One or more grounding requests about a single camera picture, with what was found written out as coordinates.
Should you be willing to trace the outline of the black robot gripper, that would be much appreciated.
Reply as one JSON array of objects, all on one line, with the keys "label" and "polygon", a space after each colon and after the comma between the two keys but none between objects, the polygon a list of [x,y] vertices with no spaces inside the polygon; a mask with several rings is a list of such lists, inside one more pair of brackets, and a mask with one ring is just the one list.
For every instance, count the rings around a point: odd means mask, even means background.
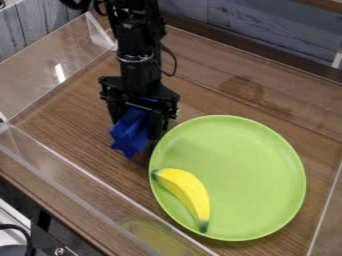
[{"label": "black robot gripper", "polygon": [[162,82],[162,58],[159,55],[118,56],[119,76],[102,76],[100,98],[107,103],[112,123],[116,124],[127,106],[151,109],[148,114],[148,137],[159,140],[170,119],[177,117],[179,94]]}]

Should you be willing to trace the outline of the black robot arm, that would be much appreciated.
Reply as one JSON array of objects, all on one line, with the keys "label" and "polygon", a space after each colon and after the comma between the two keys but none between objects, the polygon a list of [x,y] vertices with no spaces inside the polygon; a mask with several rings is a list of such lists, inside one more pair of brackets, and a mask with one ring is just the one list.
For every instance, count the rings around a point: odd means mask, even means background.
[{"label": "black robot arm", "polygon": [[147,112],[147,136],[159,140],[177,118],[179,94],[162,82],[162,43],[166,22],[158,0],[103,0],[110,26],[118,40],[119,76],[102,76],[100,98],[114,124],[134,107]]}]

